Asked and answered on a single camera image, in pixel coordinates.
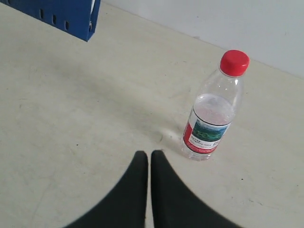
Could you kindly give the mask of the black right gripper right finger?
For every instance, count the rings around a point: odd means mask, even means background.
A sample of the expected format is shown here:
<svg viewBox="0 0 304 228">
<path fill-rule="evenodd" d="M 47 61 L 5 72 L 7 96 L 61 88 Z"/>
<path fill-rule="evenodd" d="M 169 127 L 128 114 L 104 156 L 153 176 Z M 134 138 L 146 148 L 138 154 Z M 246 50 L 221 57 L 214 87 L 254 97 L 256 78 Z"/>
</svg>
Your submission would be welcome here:
<svg viewBox="0 0 304 228">
<path fill-rule="evenodd" d="M 179 178 L 165 154 L 151 154 L 151 201 L 156 228 L 238 228 L 201 201 Z"/>
</svg>

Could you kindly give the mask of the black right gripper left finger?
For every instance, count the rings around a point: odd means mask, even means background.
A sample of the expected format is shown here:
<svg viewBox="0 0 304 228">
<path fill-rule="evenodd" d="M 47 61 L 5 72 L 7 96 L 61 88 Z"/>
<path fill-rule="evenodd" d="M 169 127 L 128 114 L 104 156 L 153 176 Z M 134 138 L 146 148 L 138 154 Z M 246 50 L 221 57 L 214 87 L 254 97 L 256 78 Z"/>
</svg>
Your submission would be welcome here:
<svg viewBox="0 0 304 228">
<path fill-rule="evenodd" d="M 145 227 L 148 158 L 137 151 L 127 170 L 111 191 L 68 228 Z"/>
</svg>

